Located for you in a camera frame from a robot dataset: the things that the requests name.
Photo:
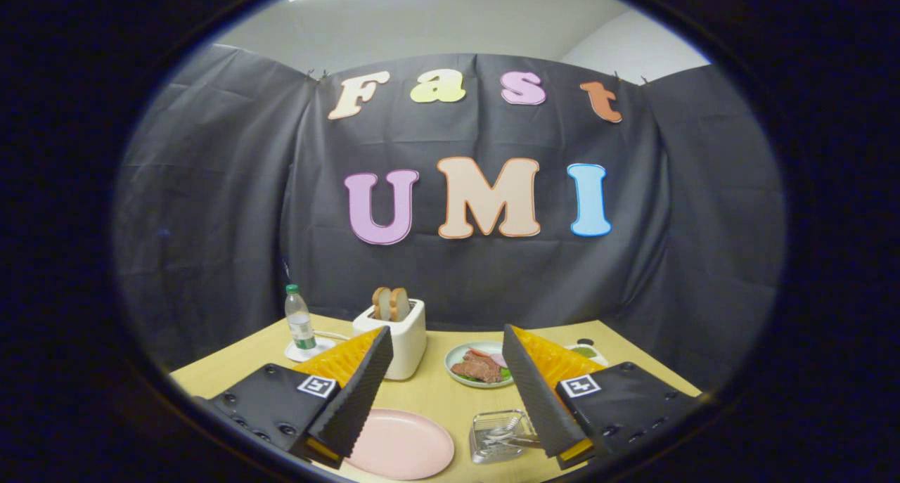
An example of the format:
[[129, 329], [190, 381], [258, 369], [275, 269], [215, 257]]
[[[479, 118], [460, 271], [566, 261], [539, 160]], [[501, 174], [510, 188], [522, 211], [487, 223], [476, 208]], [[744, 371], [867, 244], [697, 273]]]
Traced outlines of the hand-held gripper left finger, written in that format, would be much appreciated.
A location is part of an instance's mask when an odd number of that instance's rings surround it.
[[295, 368], [267, 363], [194, 403], [247, 438], [338, 469], [352, 454], [393, 358], [380, 327]]

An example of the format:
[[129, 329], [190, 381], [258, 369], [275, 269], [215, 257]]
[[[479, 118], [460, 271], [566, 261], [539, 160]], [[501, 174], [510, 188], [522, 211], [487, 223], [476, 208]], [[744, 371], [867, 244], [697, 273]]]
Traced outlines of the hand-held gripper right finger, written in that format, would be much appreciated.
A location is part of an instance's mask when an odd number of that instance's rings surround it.
[[602, 366], [507, 325], [502, 354], [546, 456], [600, 463], [669, 434], [701, 406], [636, 363]]

